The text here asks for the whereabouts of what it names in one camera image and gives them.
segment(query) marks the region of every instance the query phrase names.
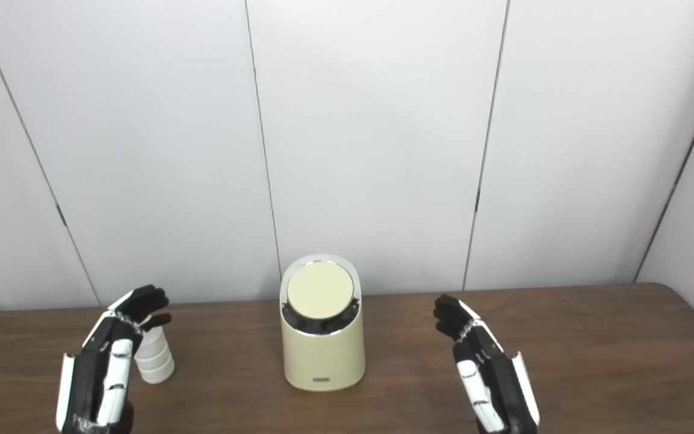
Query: smart speaker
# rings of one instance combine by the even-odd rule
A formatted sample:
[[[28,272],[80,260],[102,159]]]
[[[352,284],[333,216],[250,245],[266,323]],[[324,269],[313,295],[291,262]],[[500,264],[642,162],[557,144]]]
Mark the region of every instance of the smart speaker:
[[[336,255],[305,256],[280,286],[286,379],[325,392],[347,388],[366,371],[363,300],[355,267]]]

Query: robot finger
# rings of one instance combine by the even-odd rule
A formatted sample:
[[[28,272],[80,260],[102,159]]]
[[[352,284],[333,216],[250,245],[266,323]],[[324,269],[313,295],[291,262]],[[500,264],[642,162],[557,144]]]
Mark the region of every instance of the robot finger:
[[[172,319],[173,318],[169,313],[160,313],[159,315],[152,316],[149,321],[141,324],[141,329],[143,329],[144,332],[148,332],[154,327],[159,327],[170,323]]]
[[[96,422],[100,426],[118,423],[127,397],[127,381],[130,376],[130,359],[133,342],[129,339],[115,341],[108,353],[107,375],[104,379],[104,398],[98,409]]]
[[[460,331],[457,330],[457,328],[452,327],[446,321],[438,321],[436,323],[436,330],[448,336],[449,338],[454,339],[455,341],[457,340],[457,338],[460,337]]]
[[[506,428],[505,422],[494,409],[490,389],[484,384],[472,349],[460,342],[454,344],[452,351],[457,363],[457,371],[478,422],[486,432],[503,431]]]

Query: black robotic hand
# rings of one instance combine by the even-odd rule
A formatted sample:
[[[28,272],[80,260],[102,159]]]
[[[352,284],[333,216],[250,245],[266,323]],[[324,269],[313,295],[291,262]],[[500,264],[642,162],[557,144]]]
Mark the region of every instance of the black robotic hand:
[[[479,431],[536,434],[540,412],[521,353],[506,357],[487,324],[454,297],[438,297],[433,315],[436,329],[454,339],[454,360]]]
[[[162,288],[133,289],[101,314],[79,355],[64,354],[55,425],[64,434],[128,434],[133,407],[127,402],[130,362],[143,333],[170,322]]]

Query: wood grain surface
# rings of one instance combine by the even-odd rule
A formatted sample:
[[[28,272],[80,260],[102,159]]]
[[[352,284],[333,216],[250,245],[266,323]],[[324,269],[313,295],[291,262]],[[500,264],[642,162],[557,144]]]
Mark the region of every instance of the wood grain surface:
[[[168,308],[176,373],[131,374],[133,432],[476,432],[437,294],[366,297],[367,371],[340,392],[283,377],[275,301]],[[694,433],[694,312],[655,284],[455,293],[521,350],[540,432]],[[51,433],[61,353],[79,351],[99,309],[0,313],[0,432]]]

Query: white cylinder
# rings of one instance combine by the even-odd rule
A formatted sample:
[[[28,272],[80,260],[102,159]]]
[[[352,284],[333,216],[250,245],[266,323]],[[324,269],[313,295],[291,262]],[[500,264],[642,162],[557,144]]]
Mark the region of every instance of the white cylinder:
[[[143,334],[134,359],[141,379],[149,384],[164,382],[176,368],[162,327],[154,327]]]
[[[309,391],[359,382],[366,371],[363,299],[347,259],[311,255],[294,261],[280,289],[286,379]]]

